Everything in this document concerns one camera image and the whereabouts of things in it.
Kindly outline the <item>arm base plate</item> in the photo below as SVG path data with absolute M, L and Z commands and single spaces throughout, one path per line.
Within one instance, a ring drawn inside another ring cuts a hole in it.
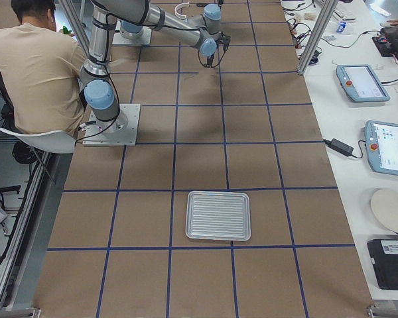
M 135 146 L 140 113 L 140 104 L 121 104 L 118 118 L 106 129 L 112 121 L 108 123 L 98 121 L 94 112 L 90 111 L 89 121 L 95 121 L 95 123 L 86 127 L 86 138 L 82 140 L 82 144 L 84 146 Z
M 128 32 L 122 27 L 119 27 L 114 33 L 114 46 L 149 46 L 151 43 L 152 30 L 143 27 L 139 32 Z

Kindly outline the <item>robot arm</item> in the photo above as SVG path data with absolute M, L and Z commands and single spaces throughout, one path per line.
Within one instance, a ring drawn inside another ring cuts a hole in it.
M 205 62 L 199 61 L 205 68 L 219 66 L 219 62 L 214 62 L 218 48 L 222 46 L 226 52 L 230 45 L 231 37 L 220 26 L 221 7 L 215 3 L 207 4 L 199 15 L 180 18 L 150 1 L 145 1 L 138 9 L 123 9 L 117 16 L 132 25 L 167 33 L 179 42 L 197 49 L 198 57 L 206 58 Z
M 99 132 L 114 132 L 127 125 L 121 114 L 116 88 L 108 68 L 113 39 L 128 46 L 150 43 L 146 26 L 151 12 L 149 1 L 93 1 L 88 59 L 80 70 L 81 96 L 92 108 Z

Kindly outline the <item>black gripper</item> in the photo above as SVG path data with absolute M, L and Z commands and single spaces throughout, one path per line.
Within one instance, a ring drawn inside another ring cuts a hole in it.
M 205 41 L 205 65 L 220 65 L 231 43 L 231 36 L 220 32 L 217 39 Z

